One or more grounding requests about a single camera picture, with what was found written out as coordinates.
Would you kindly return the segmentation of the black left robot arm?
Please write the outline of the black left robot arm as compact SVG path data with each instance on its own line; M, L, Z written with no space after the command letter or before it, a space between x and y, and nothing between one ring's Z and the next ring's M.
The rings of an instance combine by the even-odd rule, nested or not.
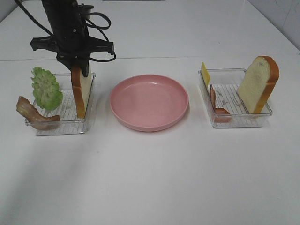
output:
M88 28L100 32L110 28L111 20L104 14L92 12L92 5L76 0L42 1L52 34L31 40L34 51L44 49L57 54L56 59L69 70L80 68L83 76L89 73L91 53L115 55L113 42L89 35Z

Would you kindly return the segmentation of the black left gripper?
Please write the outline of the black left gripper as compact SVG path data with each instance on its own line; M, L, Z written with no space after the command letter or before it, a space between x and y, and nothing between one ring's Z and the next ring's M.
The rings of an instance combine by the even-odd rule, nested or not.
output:
M103 36L104 40L92 37L88 34L87 28L97 29ZM109 41L103 30L108 29L109 26L97 26L93 22L87 23L84 27L84 38L79 38L76 35L64 37L62 40L58 36L35 37L31 40L31 48L36 51L44 49L51 52L58 53L59 56L77 57L75 58L58 58L57 61L66 66L70 71L77 66L82 71L84 77L89 74L89 59L92 53L108 53L114 55L114 44Z

